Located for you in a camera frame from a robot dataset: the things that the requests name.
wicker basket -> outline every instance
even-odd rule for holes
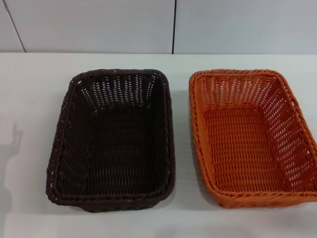
[[[88,212],[150,208],[175,184],[168,81],[157,70],[74,77],[63,101],[46,194]]]
[[[317,146],[282,75],[200,71],[189,91],[201,174],[220,206],[317,201]]]

orange wicker basket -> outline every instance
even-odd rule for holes
[[[197,160],[220,206],[317,201],[317,145],[281,74],[199,71],[189,92]]]

basket bottom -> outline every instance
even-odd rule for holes
[[[156,189],[152,114],[115,109],[92,121],[93,149],[86,195],[149,193]]]
[[[219,109],[205,113],[215,185],[223,191],[286,191],[259,111]]]

rectangular basket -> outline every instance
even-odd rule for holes
[[[74,77],[47,169],[46,194],[88,212],[150,208],[175,184],[171,98],[158,70]]]
[[[201,175],[220,206],[317,201],[317,146],[281,74],[200,71],[189,92]]]

woven pattern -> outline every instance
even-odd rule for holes
[[[220,206],[317,201],[317,146],[282,75],[200,71],[189,91],[201,174]]]
[[[99,69],[69,84],[46,193],[89,212],[150,208],[175,184],[168,81],[157,70]]]

